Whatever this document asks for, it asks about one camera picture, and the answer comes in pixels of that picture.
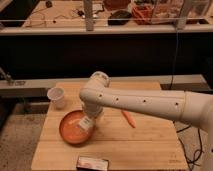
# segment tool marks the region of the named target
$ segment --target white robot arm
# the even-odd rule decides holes
[[[97,117],[103,106],[143,113],[190,124],[208,132],[201,171],[213,169],[213,96],[184,91],[111,89],[109,77],[95,72],[80,91],[83,110]]]

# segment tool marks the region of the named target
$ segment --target orange bowl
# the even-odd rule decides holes
[[[70,144],[80,144],[90,138],[93,128],[86,131],[78,124],[84,116],[82,110],[72,111],[64,116],[59,126],[59,132],[64,141]]]

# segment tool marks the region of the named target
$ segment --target white paper cup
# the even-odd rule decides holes
[[[56,109],[62,109],[66,105],[64,90],[61,88],[51,88],[47,92],[47,97],[51,100]]]

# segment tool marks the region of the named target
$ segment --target carrot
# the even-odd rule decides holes
[[[126,118],[127,122],[129,123],[129,125],[132,127],[132,128],[136,128],[135,126],[135,122],[133,121],[130,113],[128,111],[125,111],[125,110],[121,110],[121,113],[123,114],[123,116]]]

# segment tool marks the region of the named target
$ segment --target wire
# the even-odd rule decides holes
[[[175,54],[174,54],[173,64],[172,64],[172,78],[171,78],[171,83],[169,85],[169,90],[171,90],[172,86],[173,86],[174,74],[175,74],[176,62],[177,62],[178,50],[179,50],[179,34],[178,34],[178,29],[175,28],[175,31],[176,31],[176,47],[175,47]]]
[[[187,126],[187,127],[185,127],[185,128],[182,128],[182,129],[178,130],[177,133],[183,132],[183,131],[185,131],[185,130],[191,128],[191,127],[192,127],[192,126],[189,125],[189,126]]]
[[[202,142],[202,138],[201,138],[201,133],[200,133],[200,129],[198,128],[197,129],[198,131],[198,138],[199,138],[199,144],[200,144],[200,148],[199,149],[196,149],[193,153],[193,160],[191,160],[188,156],[187,156],[187,153],[186,153],[186,149],[185,149],[185,145],[183,143],[183,141],[179,138],[179,141],[181,143],[181,146],[183,148],[183,151],[184,151],[184,156],[186,158],[186,161],[187,161],[187,164],[188,164],[188,167],[189,167],[189,170],[190,171],[193,171],[194,167],[195,166],[198,166],[200,167],[201,165],[200,164],[197,164],[196,162],[201,158],[202,154],[204,153],[203,151],[203,142]]]
[[[35,13],[38,13],[38,14],[40,14],[42,16],[41,21],[43,21],[43,22],[39,23],[39,24],[32,24],[33,20],[31,19],[31,16],[30,16],[29,17],[30,24],[28,26],[26,26],[26,27],[40,26],[40,25],[43,25],[43,24],[46,26],[47,23],[46,23],[45,15],[43,13],[39,12],[39,11],[35,11],[32,14],[35,14]]]

